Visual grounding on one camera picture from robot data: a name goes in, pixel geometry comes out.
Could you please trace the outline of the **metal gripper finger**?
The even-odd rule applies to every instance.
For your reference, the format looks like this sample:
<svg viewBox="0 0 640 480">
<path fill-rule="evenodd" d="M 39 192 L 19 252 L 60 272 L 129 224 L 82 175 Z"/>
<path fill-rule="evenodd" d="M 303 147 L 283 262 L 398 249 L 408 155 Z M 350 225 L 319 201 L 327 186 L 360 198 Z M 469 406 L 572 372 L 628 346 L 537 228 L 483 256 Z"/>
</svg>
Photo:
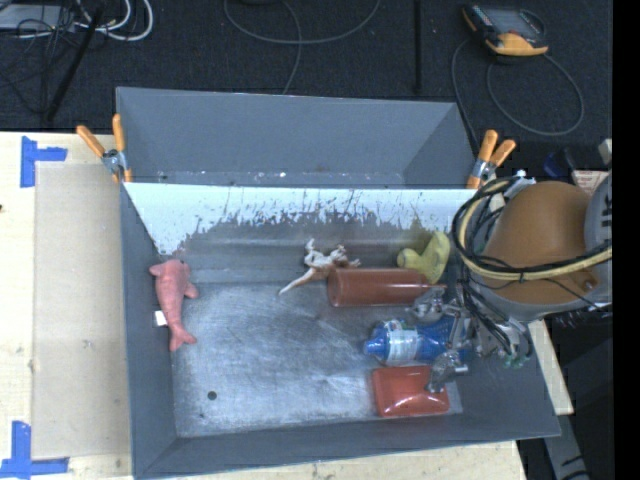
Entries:
<svg viewBox="0 0 640 480">
<path fill-rule="evenodd" d="M 456 298 L 446 298 L 443 290 L 430 290 L 420 295 L 410 306 L 410 314 L 419 322 L 432 324 L 444 316 L 455 316 L 460 311 Z"/>
<path fill-rule="evenodd" d="M 444 352 L 432 364 L 429 380 L 424 388 L 430 393 L 440 393 L 451 378 L 468 372 L 469 366 L 462 360 L 459 351 Z"/>
</svg>

